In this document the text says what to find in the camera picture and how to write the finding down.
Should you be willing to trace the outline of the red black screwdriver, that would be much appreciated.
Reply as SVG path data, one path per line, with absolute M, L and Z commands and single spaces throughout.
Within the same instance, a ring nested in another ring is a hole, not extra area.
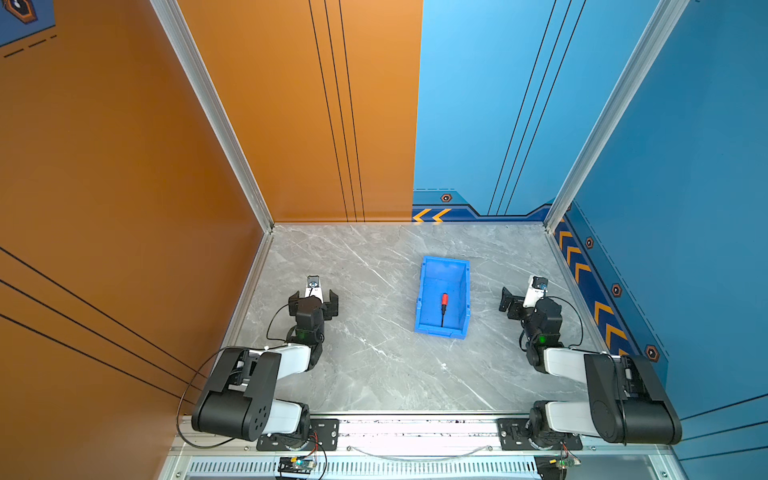
M 445 315 L 447 312 L 448 303 L 449 303 L 449 295 L 448 293 L 443 293 L 441 295 L 441 304 L 440 304 L 440 313 L 441 313 L 440 327 L 441 328 L 443 328 L 445 325 Z

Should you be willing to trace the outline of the blue plastic bin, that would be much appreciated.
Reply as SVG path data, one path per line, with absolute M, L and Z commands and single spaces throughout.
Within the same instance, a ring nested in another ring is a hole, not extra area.
M 416 333 L 464 340 L 471 320 L 470 262 L 425 256 L 421 263 Z

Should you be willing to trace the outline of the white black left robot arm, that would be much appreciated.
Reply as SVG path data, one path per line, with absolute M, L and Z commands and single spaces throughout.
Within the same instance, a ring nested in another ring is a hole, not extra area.
M 198 432 L 256 441 L 267 435 L 299 449 L 310 440 L 309 406 L 275 397 L 277 383 L 312 370 L 325 342 L 325 323 L 339 313 L 339 297 L 310 286 L 292 295 L 287 308 L 295 326 L 276 347 L 227 347 L 217 359 L 192 414 Z

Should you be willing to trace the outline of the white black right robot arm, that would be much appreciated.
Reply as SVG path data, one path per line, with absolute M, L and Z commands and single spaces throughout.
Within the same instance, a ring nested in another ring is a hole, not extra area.
M 585 401 L 541 400 L 512 431 L 538 449 L 581 437 L 614 444 L 676 445 L 683 426 L 652 362 L 567 347 L 560 341 L 562 306 L 544 288 L 524 296 L 501 290 L 499 310 L 521 323 L 518 346 L 536 371 L 584 384 Z

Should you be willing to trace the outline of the left green circuit board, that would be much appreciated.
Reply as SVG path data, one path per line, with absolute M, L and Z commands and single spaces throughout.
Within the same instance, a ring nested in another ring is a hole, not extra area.
M 315 472 L 317 461 L 309 457 L 280 457 L 277 465 L 279 479 L 306 479 Z

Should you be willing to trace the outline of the green circuit board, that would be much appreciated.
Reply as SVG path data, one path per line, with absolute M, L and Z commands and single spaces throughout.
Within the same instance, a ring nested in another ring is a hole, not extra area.
M 315 472 L 317 461 L 309 457 L 280 457 L 277 465 L 279 479 L 306 479 Z
M 570 452 L 565 443 L 562 443 L 558 455 L 548 461 L 547 466 L 557 472 L 559 479 L 564 479 L 568 471 L 582 464 L 580 458 Z

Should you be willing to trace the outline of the right green circuit board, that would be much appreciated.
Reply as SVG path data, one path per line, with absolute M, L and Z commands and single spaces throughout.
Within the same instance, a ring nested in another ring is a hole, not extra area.
M 559 479 L 564 479 L 568 471 L 582 464 L 580 458 L 570 452 L 565 443 L 562 443 L 558 455 L 548 461 L 547 466 L 557 472 Z

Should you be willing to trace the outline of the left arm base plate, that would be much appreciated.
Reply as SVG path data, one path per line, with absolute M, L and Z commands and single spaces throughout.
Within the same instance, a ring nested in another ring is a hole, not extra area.
M 338 418 L 311 417 L 302 421 L 293 433 L 260 436 L 256 448 L 260 452 L 309 452 L 314 448 L 326 452 L 336 451 L 339 427 Z

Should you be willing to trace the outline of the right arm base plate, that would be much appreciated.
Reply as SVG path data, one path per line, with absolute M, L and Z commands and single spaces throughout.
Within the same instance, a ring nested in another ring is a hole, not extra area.
M 544 430 L 536 433 L 529 419 L 500 418 L 496 420 L 496 427 L 503 451 L 559 451 L 563 446 L 569 451 L 583 449 L 579 436 Z

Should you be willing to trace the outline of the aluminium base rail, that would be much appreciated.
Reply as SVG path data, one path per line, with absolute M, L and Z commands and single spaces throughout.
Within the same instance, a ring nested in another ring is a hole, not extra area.
M 161 479 L 279 479 L 280 457 L 309 457 L 317 468 L 306 479 L 559 479 L 547 464 L 559 451 L 503 451 L 491 413 L 331 413 L 340 420 L 338 447 L 326 452 L 260 452 L 257 441 L 192 430 L 183 420 L 160 470 Z M 564 479 L 683 479 L 672 448 L 610 444 L 581 437 L 582 461 Z

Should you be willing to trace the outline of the aluminium corner post right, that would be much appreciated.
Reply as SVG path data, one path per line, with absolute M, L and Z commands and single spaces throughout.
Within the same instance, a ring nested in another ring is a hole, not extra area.
M 547 233 L 564 218 L 688 5 L 689 0 L 658 2 L 543 222 Z

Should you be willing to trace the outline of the aluminium corner post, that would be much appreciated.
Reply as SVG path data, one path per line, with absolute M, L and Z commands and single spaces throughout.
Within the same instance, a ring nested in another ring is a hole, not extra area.
M 689 0 L 658 2 L 543 222 L 547 233 L 564 218 L 688 5 Z
M 262 231 L 271 234 L 274 220 L 179 3 L 151 0 L 150 4 L 255 218 Z

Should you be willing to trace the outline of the aluminium corner post left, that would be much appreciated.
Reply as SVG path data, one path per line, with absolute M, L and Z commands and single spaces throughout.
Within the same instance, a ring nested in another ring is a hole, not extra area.
M 271 234 L 274 220 L 179 3 L 151 0 L 150 4 L 255 218 L 262 231 Z

